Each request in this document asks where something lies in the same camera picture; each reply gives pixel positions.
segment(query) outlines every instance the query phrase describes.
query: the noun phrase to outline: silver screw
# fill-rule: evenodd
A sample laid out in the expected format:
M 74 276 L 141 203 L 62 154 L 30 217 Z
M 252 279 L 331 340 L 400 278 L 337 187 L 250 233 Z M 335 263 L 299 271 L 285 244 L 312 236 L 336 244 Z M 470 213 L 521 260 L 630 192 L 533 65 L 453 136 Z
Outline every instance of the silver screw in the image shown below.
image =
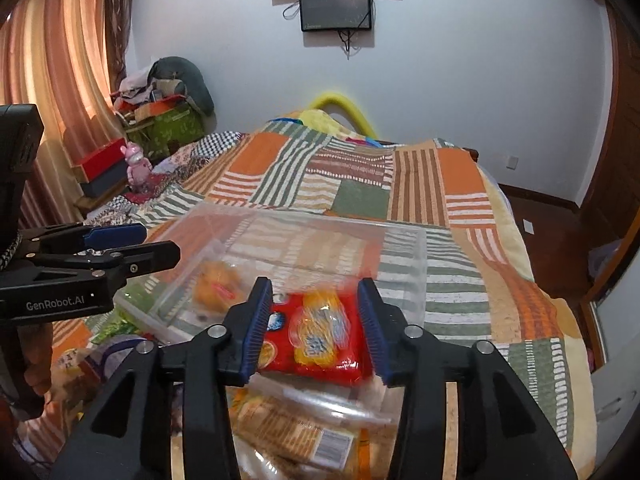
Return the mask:
M 209 337 L 212 337 L 214 339 L 222 337 L 225 334 L 226 334 L 226 327 L 224 325 L 210 326 L 209 330 L 207 330 L 207 335 L 209 335 Z
M 476 344 L 476 348 L 481 354 L 489 355 L 494 352 L 494 346 L 488 341 L 484 340 L 478 341 L 478 344 Z
M 139 354 L 148 354 L 154 349 L 154 342 L 149 341 L 149 339 L 145 339 L 144 341 L 140 341 L 136 346 L 136 351 Z
M 422 327 L 417 325 L 409 325 L 404 329 L 404 334 L 411 339 L 418 339 L 419 337 L 422 337 L 423 333 L 424 330 Z

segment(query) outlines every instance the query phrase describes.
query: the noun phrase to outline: electrical cable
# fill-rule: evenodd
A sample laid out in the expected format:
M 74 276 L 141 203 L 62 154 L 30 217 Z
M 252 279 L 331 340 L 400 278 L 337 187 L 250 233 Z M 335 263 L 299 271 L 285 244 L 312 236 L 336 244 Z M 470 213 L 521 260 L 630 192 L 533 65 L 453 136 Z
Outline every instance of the electrical cable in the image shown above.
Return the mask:
M 294 12 L 287 14 L 294 7 L 297 7 L 297 9 Z M 285 20 L 293 20 L 299 13 L 300 13 L 300 0 L 297 0 L 296 2 L 293 2 L 292 4 L 287 6 L 287 8 L 282 11 L 282 17 Z
M 371 17 L 371 28 L 373 28 L 375 10 L 376 10 L 376 2 L 375 2 L 375 0 L 369 0 L 369 10 L 362 17 L 362 19 L 360 20 L 360 23 L 358 24 L 358 26 L 355 29 L 348 28 L 347 30 L 337 30 L 336 31 L 338 33 L 338 37 L 340 38 L 340 41 L 342 42 L 342 45 L 344 46 L 344 52 L 347 55 L 347 59 L 349 59 L 351 57 L 351 40 L 356 37 L 360 27 L 362 26 L 362 24 L 365 22 L 365 20 L 369 16 Z
M 287 14 L 287 11 L 289 9 L 293 9 L 293 7 L 297 7 L 296 10 L 291 14 Z M 288 6 L 286 9 L 282 11 L 282 17 L 285 20 L 293 20 L 298 15 L 299 12 L 300 12 L 300 1 L 293 2 L 290 6 Z

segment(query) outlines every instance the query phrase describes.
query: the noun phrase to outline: white wall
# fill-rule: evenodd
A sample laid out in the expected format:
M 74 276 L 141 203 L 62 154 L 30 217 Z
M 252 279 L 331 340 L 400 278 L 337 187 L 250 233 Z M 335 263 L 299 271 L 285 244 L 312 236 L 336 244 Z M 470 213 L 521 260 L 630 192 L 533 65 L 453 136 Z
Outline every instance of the white wall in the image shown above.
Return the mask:
M 284 20 L 289 1 L 134 0 L 129 69 L 193 61 L 219 130 L 340 91 L 385 139 L 444 137 L 478 149 L 500 182 L 576 200 L 610 93 L 596 0 L 376 0 L 350 60 L 334 34 Z

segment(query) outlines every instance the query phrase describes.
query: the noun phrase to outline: red box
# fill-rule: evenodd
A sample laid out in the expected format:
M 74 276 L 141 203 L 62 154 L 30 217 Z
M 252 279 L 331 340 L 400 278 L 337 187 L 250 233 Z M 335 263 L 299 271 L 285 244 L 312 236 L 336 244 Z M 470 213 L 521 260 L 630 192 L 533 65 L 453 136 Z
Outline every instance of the red box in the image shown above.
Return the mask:
M 71 168 L 76 180 L 81 184 L 87 184 L 97 176 L 103 174 L 116 162 L 124 158 L 120 147 L 125 144 L 125 139 L 121 137 L 89 153 L 89 155 Z

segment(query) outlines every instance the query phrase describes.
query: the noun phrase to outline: curtain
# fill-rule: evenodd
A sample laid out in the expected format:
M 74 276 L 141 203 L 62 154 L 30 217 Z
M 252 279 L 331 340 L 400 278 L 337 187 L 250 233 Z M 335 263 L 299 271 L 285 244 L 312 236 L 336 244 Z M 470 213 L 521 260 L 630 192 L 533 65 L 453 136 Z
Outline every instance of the curtain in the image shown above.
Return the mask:
M 20 0 L 0 28 L 0 104 L 36 104 L 45 127 L 23 228 L 81 219 L 71 166 L 122 136 L 109 98 L 104 1 Z
M 127 76 L 124 54 L 129 43 L 132 0 L 105 0 L 107 60 L 111 91 Z

